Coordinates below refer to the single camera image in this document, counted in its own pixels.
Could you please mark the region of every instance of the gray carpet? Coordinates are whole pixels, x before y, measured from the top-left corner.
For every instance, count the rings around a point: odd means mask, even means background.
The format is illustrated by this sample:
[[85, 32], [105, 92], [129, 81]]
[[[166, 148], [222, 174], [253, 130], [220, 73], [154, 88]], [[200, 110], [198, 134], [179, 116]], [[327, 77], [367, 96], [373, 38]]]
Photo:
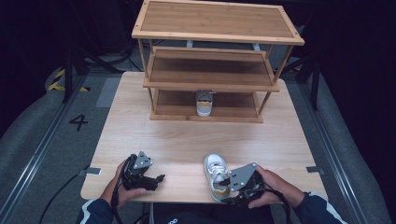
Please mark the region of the gray carpet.
[[[162, 44], [184, 46], [185, 42], [165, 41]], [[246, 44], [230, 46], [223, 43], [194, 43], [194, 46], [251, 49], [251, 46]], [[279, 55], [282, 55], [283, 50], [284, 48], [274, 49], [270, 58], [271, 63], [279, 62]], [[117, 56], [106, 56], [105, 59], [111, 60], [115, 57]], [[141, 66], [137, 48], [134, 49], [131, 59]], [[115, 66], [122, 70], [136, 71], [128, 61]], [[53, 76], [54, 74], [49, 76], [48, 83], [52, 81]], [[318, 135], [318, 129], [310, 115], [308, 109], [310, 105], [304, 100], [301, 86], [292, 80], [294, 76], [295, 74], [291, 73], [284, 77], [287, 80], [291, 99], [315, 162], [325, 173], [321, 178], [328, 192], [329, 201], [346, 222], [353, 223], [353, 216], [337, 184], [332, 167], [324, 152], [323, 142]], [[110, 74], [101, 67], [92, 68], [83, 83], [84, 87], [90, 87], [91, 90], [78, 92], [57, 133], [53, 136], [45, 159], [9, 223], [37, 223], [53, 193], [79, 169], [91, 162], [119, 81], [120, 74]], [[304, 84], [305, 88], [309, 88], [309, 86], [309, 82]], [[0, 202], [2, 204], [17, 183], [23, 167], [34, 155], [36, 147], [62, 104], [63, 94], [62, 91], [49, 91], [47, 95], [32, 104], [19, 116], [0, 140], [0, 181], [2, 183]], [[318, 113], [326, 126], [354, 191], [360, 196], [361, 207], [368, 223], [390, 223], [378, 185], [354, 145], [323, 78], [320, 80], [319, 86]], [[69, 121], [79, 115], [84, 115], [84, 120], [88, 123], [81, 125], [78, 131], [78, 125], [69, 123]], [[79, 196], [83, 180], [82, 176], [78, 176], [61, 192], [49, 208], [44, 223], [75, 222], [78, 209], [85, 203]], [[121, 209], [121, 217], [126, 223], [132, 222], [140, 216], [142, 208], [143, 204], [141, 203], [129, 203]], [[281, 206], [273, 205], [272, 210], [276, 223], [284, 223], [284, 212]], [[299, 223], [296, 216], [293, 216], [293, 223]]]

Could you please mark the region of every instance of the sleeve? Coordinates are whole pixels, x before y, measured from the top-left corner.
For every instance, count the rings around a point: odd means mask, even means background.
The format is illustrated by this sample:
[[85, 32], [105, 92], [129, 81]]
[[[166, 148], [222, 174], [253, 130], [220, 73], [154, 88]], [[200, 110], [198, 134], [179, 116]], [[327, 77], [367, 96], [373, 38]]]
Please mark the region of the sleeve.
[[103, 199], [89, 200], [84, 203], [76, 221], [79, 224], [111, 224], [112, 222], [111, 207]]
[[346, 223], [329, 202], [314, 192], [305, 193], [303, 201], [294, 209], [301, 223]]

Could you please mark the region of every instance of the person's right hand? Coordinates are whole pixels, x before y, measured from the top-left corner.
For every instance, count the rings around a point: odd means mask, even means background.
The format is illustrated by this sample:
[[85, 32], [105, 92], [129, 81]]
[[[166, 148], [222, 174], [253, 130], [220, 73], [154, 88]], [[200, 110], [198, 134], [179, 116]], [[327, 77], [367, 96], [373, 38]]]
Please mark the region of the person's right hand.
[[[123, 164], [125, 161], [123, 161], [117, 168], [116, 174], [114, 175], [113, 179], [108, 182], [105, 190], [103, 191], [101, 195], [101, 199], [104, 199], [110, 204], [111, 206], [111, 198], [113, 195], [113, 190], [116, 186], [117, 180], [120, 176], [121, 169], [123, 167]], [[126, 202], [130, 201], [132, 198], [137, 197], [139, 195], [142, 195], [146, 192], [145, 189], [125, 189], [125, 187], [122, 185], [122, 179], [120, 180], [120, 188], [119, 188], [119, 206], [118, 208], [122, 207]]]
[[[262, 176], [262, 179], [265, 182], [265, 187], [269, 189], [269, 186], [271, 186], [272, 189], [283, 193], [286, 200], [292, 207], [297, 207], [303, 200], [304, 193], [279, 175], [269, 170], [264, 170], [260, 166], [257, 166], [256, 171]], [[281, 203], [281, 201], [275, 194], [265, 192], [259, 199], [251, 201], [248, 204], [248, 208], [260, 207], [268, 203]]]

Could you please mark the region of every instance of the white sneaker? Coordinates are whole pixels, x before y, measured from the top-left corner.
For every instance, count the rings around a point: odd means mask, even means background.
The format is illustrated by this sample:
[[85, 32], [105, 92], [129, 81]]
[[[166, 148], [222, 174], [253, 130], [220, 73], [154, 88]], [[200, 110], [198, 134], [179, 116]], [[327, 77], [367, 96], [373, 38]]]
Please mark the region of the white sneaker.
[[200, 117], [208, 117], [212, 112], [213, 91], [197, 91], [197, 114]]
[[217, 202], [228, 198], [230, 196], [230, 188], [219, 185], [220, 181], [229, 178], [224, 159], [218, 154], [208, 154], [205, 156], [204, 167], [212, 198]]

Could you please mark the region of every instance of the floor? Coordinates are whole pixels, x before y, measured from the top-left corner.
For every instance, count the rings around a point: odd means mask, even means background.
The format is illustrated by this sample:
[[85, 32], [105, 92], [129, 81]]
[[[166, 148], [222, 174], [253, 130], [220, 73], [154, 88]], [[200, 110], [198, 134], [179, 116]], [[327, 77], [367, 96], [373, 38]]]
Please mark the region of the floor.
[[[186, 42], [159, 44], [185, 46]], [[197, 42], [194, 46], [252, 49], [249, 44]], [[284, 50], [274, 48], [270, 56], [272, 64], [279, 63]], [[102, 58], [110, 62], [119, 57]], [[138, 71], [132, 64], [142, 67], [137, 47], [133, 48], [130, 59], [113, 65], [123, 71]], [[49, 75], [47, 89], [60, 71], [61, 68]], [[319, 82], [318, 111], [315, 111], [309, 103], [310, 80], [297, 83], [295, 75], [289, 72], [281, 78], [287, 83], [330, 203], [347, 223], [391, 223], [379, 187], [324, 79]], [[0, 140], [0, 223], [39, 222], [55, 192], [90, 164], [120, 77], [121, 74], [111, 74], [100, 66], [91, 66], [85, 77], [74, 73], [75, 91], [67, 103], [62, 103], [64, 91], [48, 90], [14, 121]], [[64, 85], [64, 77], [57, 85]], [[88, 122], [79, 127], [72, 120]], [[65, 186], [52, 201], [43, 223], [76, 221], [78, 210], [85, 203], [79, 195], [83, 181], [84, 176], [78, 175]], [[142, 203], [129, 203], [120, 210], [120, 215], [123, 220], [132, 221], [147, 209]], [[272, 211], [276, 223], [285, 222], [280, 205], [272, 205]], [[293, 223], [299, 223], [296, 216]]]

